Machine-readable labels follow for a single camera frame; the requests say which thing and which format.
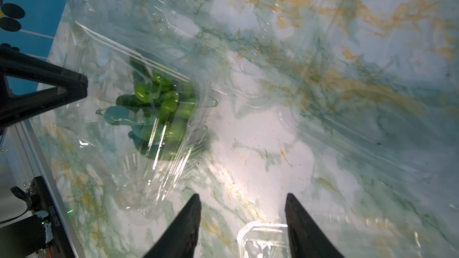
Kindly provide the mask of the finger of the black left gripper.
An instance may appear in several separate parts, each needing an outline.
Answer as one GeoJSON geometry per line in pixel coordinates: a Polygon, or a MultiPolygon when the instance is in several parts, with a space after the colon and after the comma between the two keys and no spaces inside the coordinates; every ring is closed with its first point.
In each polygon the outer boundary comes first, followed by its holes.
{"type": "Polygon", "coordinates": [[[85,75],[1,47],[1,127],[51,111],[87,97],[85,75]],[[15,95],[7,78],[43,83],[51,88],[15,95]]]}

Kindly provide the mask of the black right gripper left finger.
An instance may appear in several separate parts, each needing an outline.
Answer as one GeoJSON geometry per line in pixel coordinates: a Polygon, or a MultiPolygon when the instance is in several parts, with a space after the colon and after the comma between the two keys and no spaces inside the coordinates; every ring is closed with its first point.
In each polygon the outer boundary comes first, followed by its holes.
{"type": "Polygon", "coordinates": [[[201,210],[200,197],[195,193],[144,258],[193,258],[201,210]]]}

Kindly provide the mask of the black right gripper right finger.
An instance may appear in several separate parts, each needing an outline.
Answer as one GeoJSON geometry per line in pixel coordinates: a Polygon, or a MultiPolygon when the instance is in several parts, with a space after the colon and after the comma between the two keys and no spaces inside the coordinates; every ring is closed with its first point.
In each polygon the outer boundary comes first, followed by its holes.
{"type": "Polygon", "coordinates": [[[293,258],[344,258],[294,194],[288,193],[284,210],[293,258]]]}

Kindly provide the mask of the green peppers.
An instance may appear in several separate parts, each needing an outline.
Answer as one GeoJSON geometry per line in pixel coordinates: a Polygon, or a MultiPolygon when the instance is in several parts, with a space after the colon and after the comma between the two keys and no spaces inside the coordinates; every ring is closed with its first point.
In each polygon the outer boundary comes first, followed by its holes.
{"type": "Polygon", "coordinates": [[[128,126],[129,139],[149,160],[172,161],[184,142],[193,117],[197,95],[190,82],[151,71],[143,62],[130,59],[133,93],[116,98],[115,104],[97,110],[113,126],[128,126]]]}

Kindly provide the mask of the clear clamshell container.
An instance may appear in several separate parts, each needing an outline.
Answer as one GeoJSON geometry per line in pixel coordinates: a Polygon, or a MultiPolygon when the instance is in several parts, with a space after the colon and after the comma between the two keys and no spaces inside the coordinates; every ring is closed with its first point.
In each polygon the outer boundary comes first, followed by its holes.
{"type": "Polygon", "coordinates": [[[98,151],[118,204],[147,218],[208,141],[216,94],[269,105],[319,40],[324,0],[68,0],[88,95],[57,119],[98,151]]]}
{"type": "Polygon", "coordinates": [[[282,223],[250,222],[240,229],[240,258],[290,258],[288,226],[282,223]]]}

